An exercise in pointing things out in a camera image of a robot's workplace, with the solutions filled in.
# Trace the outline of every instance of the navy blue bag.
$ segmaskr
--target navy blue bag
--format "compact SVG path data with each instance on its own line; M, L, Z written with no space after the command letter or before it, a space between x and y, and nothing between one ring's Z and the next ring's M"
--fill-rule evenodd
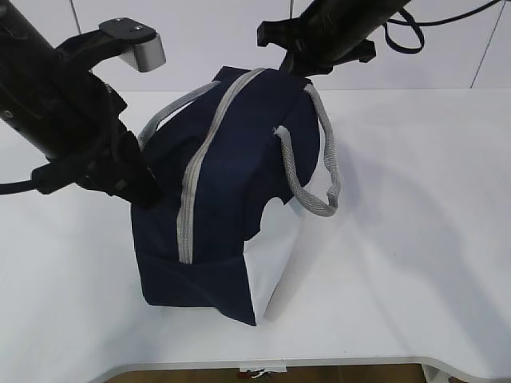
M318 117L333 183L329 205L303 188L318 162ZM323 216L337 208L335 142L319 95L307 79L225 67L156 114L139 141L165 192L150 210L132 206L145 299L215 307L255 326L291 254L303 207Z

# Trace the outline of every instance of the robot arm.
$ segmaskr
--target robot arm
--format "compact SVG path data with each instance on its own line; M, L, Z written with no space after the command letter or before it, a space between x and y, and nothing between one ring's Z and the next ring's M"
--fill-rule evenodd
M372 59L376 52L367 36L409 1L315 0L299 18L264 22L258 43L287 50L281 70L326 74L343 62ZM156 31L117 18L54 49L8 0L0 0L0 42L0 117L49 161L31 181L0 184L0 194L49 194L76 183L140 207L157 203L160 186L136 137L118 119L125 102L89 71L115 56L141 72L163 65Z

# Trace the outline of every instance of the gray handle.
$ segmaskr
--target gray handle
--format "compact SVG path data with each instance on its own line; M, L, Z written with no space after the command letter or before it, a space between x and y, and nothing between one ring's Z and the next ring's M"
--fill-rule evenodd
M161 121L163 121L165 118L173 114L176 110L183 108L184 106L195 101L203 94L209 92L211 89L215 88L219 83L220 83L219 81L213 81L210 82L209 84L201 86L200 88L195 89L188 94L185 94L181 98L178 98L171 104L165 106L157 114L155 114L153 118L149 120L146 126L142 129L141 134L138 135L138 144L141 147L141 149L145 147L145 145L149 142L154 133L156 133Z
M289 130L287 130L284 126L279 126L275 130L275 134L280 138L284 169L286 171L287 182L289 183L289 187L293 192L293 195L300 204L311 213L322 217L331 217L337 211L337 207L339 205L339 194L341 192L341 175L339 174L339 168L337 165L334 131L332 130L332 126L321 101L321 97L314 86L307 85L305 87L305 91L311 96L312 103L314 104L318 114L319 123L325 133L325 152L323 161L325 163L325 167L330 173L332 182L332 185L327 191L328 204L324 203L320 198L308 192L302 188L302 185L300 185L298 176L296 175L295 154L293 152L293 145Z

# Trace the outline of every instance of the table surface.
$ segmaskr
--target table surface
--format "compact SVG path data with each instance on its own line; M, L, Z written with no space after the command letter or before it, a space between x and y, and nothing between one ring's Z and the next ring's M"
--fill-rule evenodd
M124 93L134 131L179 93ZM69 187L0 198L0 381L133 369L418 362L511 381L511 89L323 93L344 189L308 216L251 328L148 306L129 205ZM2 182L43 156L0 130ZM313 190L324 193L321 168Z

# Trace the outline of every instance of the gray zipper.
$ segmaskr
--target gray zipper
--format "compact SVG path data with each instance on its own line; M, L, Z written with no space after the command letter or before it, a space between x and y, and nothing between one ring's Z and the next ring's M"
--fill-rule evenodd
M238 93L264 70L254 69L238 77L232 83L218 104L204 143L186 167L183 177L183 191L181 192L181 207L177 215L177 247L179 250L179 260L182 263L192 264L193 262L193 210L195 207L197 183L199 182L199 174L204 157L231 103Z

